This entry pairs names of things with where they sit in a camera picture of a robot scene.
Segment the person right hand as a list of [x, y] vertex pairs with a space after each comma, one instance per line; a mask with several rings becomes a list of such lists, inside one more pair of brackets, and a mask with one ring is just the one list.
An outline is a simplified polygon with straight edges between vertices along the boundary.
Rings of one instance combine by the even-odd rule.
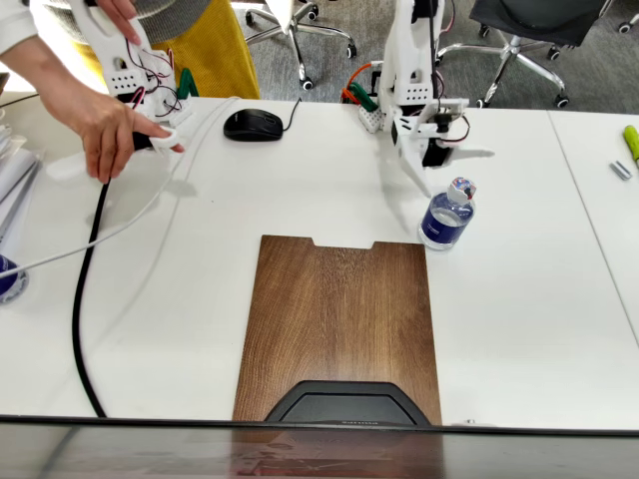
[[89, 176], [107, 184], [117, 178], [134, 153], [133, 134], [166, 139], [169, 132], [117, 100], [91, 95], [81, 105], [79, 130]]

